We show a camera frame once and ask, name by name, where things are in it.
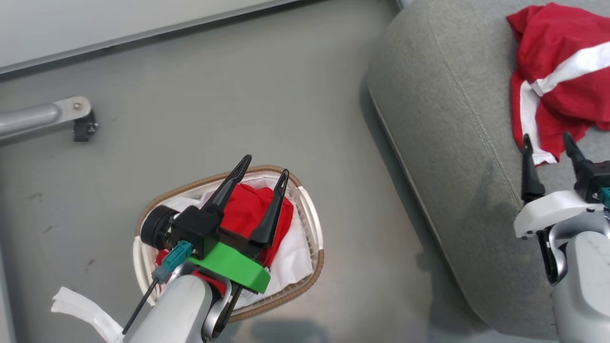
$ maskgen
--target teal connector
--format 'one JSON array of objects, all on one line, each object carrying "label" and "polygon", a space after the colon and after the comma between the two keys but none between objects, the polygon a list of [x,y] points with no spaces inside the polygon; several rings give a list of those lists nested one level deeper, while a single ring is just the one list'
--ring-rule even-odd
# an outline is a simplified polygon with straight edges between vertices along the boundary
[{"label": "teal connector", "polygon": [[193,250],[191,243],[181,240],[163,259],[161,265],[154,270],[152,278],[159,279],[159,283],[163,284],[170,278],[174,269],[183,264],[190,256]]},{"label": "teal connector", "polygon": [[604,207],[610,208],[610,188],[604,187],[600,191],[600,202]]}]

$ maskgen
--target brown basket rim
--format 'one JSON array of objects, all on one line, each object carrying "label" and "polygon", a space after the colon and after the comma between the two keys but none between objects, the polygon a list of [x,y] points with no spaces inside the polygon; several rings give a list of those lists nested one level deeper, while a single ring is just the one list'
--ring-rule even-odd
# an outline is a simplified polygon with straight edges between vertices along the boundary
[{"label": "brown basket rim", "polygon": [[[258,167],[248,168],[248,171],[246,172],[246,174],[257,173],[257,172],[276,172],[276,173],[280,174],[280,173],[282,173],[283,170],[284,170],[283,168],[277,167],[275,165],[260,165]],[[229,173],[230,172],[228,171],[226,173],[222,173],[222,174],[210,176],[208,178],[200,179],[200,180],[191,182],[184,186],[180,186],[178,188],[172,189],[168,192],[165,192],[165,193],[159,195],[158,197],[153,199],[148,205],[146,205],[146,207],[144,208],[144,211],[142,212],[142,214],[140,215],[140,218],[138,219],[138,225],[135,228],[135,235],[136,236],[140,235],[140,228],[142,227],[142,223],[144,222],[144,219],[160,203],[163,203],[165,200],[167,200],[171,197],[175,197],[176,195],[184,193],[193,188],[201,187],[205,184],[225,179],[229,175]],[[290,180],[294,184],[296,184],[297,187],[302,186],[301,181],[296,176],[294,176],[292,173],[290,174]],[[320,276],[320,274],[322,272],[323,264],[324,264],[324,249],[320,249],[320,250],[318,250],[318,262],[317,262],[316,268],[314,270],[314,273],[309,277],[309,280],[306,283],[304,283],[302,286],[300,286],[298,289],[292,291],[291,293],[282,295],[282,296],[278,297],[277,299],[274,299],[274,300],[270,301],[269,303],[264,304],[263,306],[245,311],[243,313],[240,313],[240,314],[237,314],[234,316],[231,316],[231,319],[229,319],[229,321],[236,322],[238,320],[243,320],[243,319],[247,319],[250,317],[254,317],[256,315],[262,314],[262,313],[270,311],[276,307],[279,307],[279,306],[289,302],[290,300],[293,300],[294,298],[297,298],[301,294],[305,293],[305,291],[310,289],[311,286],[313,286],[314,283],[318,280],[318,277]]]}]

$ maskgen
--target red cloth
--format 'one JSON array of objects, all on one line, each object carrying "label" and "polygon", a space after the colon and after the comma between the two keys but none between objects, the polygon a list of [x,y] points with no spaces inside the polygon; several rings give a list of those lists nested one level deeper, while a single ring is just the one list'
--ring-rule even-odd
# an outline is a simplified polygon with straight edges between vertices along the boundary
[{"label": "red cloth", "polygon": [[522,147],[529,133],[536,164],[553,163],[565,150],[564,131],[579,140],[592,125],[610,129],[610,18],[551,2],[507,19],[519,43],[513,136]]},{"label": "red cloth", "polygon": [[[263,215],[265,215],[272,199],[273,190],[268,187],[253,189],[246,184],[238,184],[224,209],[224,219],[220,226],[245,238],[250,238],[252,231],[263,219]],[[261,253],[261,258],[264,261],[263,265],[266,267],[271,266],[271,262],[273,262],[273,258],[278,252],[279,244],[288,233],[292,222],[293,209],[292,203],[284,198],[273,246]]]}]

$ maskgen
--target gray sofa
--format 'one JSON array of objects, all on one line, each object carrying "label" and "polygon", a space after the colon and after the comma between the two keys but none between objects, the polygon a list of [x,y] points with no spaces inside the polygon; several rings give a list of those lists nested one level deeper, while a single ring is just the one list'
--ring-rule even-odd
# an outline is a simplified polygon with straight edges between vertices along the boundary
[{"label": "gray sofa", "polygon": [[[610,16],[608,0],[566,0]],[[537,243],[515,238],[520,153],[509,80],[516,41],[506,15],[528,0],[415,0],[393,21],[370,64],[370,93],[388,136],[472,309],[501,333],[553,339]],[[610,159],[610,133],[579,143]],[[565,156],[539,168],[547,192],[570,189]]]}]

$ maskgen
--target red and white clothing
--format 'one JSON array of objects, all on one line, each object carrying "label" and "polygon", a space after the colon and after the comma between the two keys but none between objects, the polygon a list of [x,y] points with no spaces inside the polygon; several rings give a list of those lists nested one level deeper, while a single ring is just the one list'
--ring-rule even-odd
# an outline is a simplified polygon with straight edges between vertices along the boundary
[{"label": "red and white clothing", "polygon": [[610,130],[610,18],[549,3],[507,17],[519,43],[512,75],[512,130],[529,134],[534,163],[557,163],[563,132]]}]

